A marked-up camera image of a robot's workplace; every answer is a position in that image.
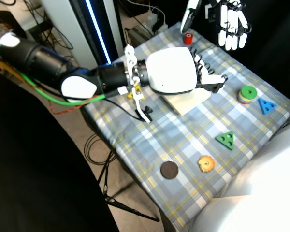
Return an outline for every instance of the floor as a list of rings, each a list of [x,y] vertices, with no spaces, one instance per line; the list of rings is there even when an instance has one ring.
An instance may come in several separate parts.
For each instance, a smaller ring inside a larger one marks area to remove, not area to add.
[[[133,28],[138,22],[134,18],[129,18],[120,10],[122,18],[123,28]],[[145,22],[148,13],[141,14],[137,18],[141,22]],[[28,87],[26,84],[21,83],[21,87],[36,95],[41,102],[48,108],[48,102],[46,99],[37,94],[34,90]],[[54,106],[55,111],[65,110],[66,107]],[[83,154],[84,144],[87,138],[93,134],[92,130],[85,123],[80,111],[74,110],[70,113],[63,115],[53,115],[54,118],[65,129],[68,135],[73,139],[77,147]],[[97,142],[91,150],[91,157],[96,161],[103,161],[107,158],[109,148],[102,141]],[[91,167],[96,178],[98,178],[102,166],[96,166],[88,163]],[[129,186],[124,192],[116,196],[116,200],[134,208],[141,213],[149,216],[158,216],[160,219],[160,213],[156,205],[150,200],[145,192],[133,181],[133,179],[123,170],[118,160],[113,161],[109,167],[108,175],[108,194],[112,196],[125,186]],[[109,207],[116,224],[121,232],[163,232],[162,222],[154,222],[149,219],[136,216],[132,213],[123,211],[121,209]]]

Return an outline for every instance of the red cylinder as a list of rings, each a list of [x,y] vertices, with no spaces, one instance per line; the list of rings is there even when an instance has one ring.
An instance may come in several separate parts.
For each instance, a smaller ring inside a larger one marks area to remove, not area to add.
[[[192,33],[186,33],[184,37],[184,44],[185,45],[191,45],[192,44],[192,39],[193,39],[193,34]]]

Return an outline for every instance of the black tripod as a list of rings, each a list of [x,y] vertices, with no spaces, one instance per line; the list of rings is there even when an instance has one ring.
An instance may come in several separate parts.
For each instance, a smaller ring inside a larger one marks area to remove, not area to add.
[[[102,172],[99,176],[99,179],[98,179],[98,184],[100,183],[101,179],[102,179],[102,176],[103,176],[103,173],[105,172],[105,180],[104,180],[104,187],[103,187],[103,195],[104,195],[104,198],[105,198],[105,201],[107,204],[111,205],[111,206],[114,206],[116,208],[119,208],[119,209],[122,209],[122,210],[125,210],[125,211],[128,211],[130,213],[133,213],[133,214],[136,214],[137,216],[141,216],[141,217],[144,217],[144,218],[147,218],[147,219],[150,219],[150,220],[153,220],[153,221],[156,221],[156,222],[159,222],[159,218],[154,218],[154,217],[150,217],[148,215],[145,215],[145,214],[142,214],[140,213],[139,211],[135,210],[135,209],[132,209],[118,201],[116,201],[113,197],[110,197],[107,195],[107,176],[108,176],[108,166],[110,165],[110,158],[112,156],[112,151],[110,151],[110,154],[108,155],[107,159],[106,159],[106,162],[105,162],[105,165],[103,166],[103,169],[102,169]]]

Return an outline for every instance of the blue light strip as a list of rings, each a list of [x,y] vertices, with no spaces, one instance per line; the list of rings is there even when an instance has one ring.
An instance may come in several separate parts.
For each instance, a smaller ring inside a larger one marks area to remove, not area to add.
[[[85,0],[86,2],[86,5],[87,5],[87,8],[89,10],[89,13],[90,13],[90,16],[91,16],[91,19],[92,19],[92,22],[93,22],[93,25],[95,26],[95,29],[97,31],[97,34],[98,34],[98,37],[99,37],[99,40],[100,40],[100,43],[102,45],[102,48],[103,48],[103,51],[104,51],[104,54],[105,54],[105,57],[107,59],[107,62],[108,64],[111,64],[111,60],[108,56],[108,53],[107,53],[107,50],[106,50],[106,47],[105,47],[105,44],[104,44],[104,41],[103,41],[103,38],[102,38],[102,35],[101,35],[101,32],[100,32],[100,29],[99,29],[99,26],[98,26],[98,22],[97,22],[97,19],[95,17],[95,14],[93,13],[93,8],[90,4],[90,1],[89,0]]]

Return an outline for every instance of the tablecloth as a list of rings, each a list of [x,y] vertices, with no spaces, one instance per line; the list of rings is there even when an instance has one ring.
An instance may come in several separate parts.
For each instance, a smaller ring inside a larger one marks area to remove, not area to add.
[[[167,47],[184,46],[179,28],[178,23],[137,47],[137,58],[145,59]],[[188,231],[191,220],[206,203],[290,120],[288,98],[197,32],[192,33],[193,46],[203,60],[215,73],[228,76],[222,91],[178,116],[162,96],[145,87],[142,105],[153,109],[151,124],[129,117],[106,101],[86,106],[110,145],[179,231]],[[257,98],[274,102],[277,107],[263,115],[257,100],[240,104],[236,95],[244,85],[254,86]],[[112,100],[134,113],[135,107],[126,96]],[[234,132],[234,150],[215,140],[229,131]],[[201,172],[198,166],[203,155],[215,161],[215,169],[209,173]],[[169,160],[179,168],[174,179],[165,179],[160,173],[161,165]]]

